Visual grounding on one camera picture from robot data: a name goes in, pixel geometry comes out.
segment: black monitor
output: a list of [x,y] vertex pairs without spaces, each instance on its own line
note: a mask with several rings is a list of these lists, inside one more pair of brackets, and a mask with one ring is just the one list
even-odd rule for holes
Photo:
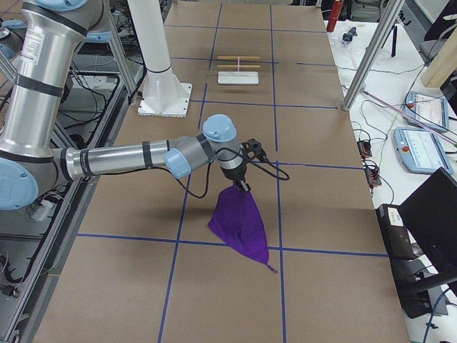
[[429,289],[448,284],[457,295],[457,182],[443,168],[436,170],[398,208],[404,226],[438,270],[421,279],[396,278],[402,305],[410,317],[429,312],[430,304],[420,311],[419,304]]

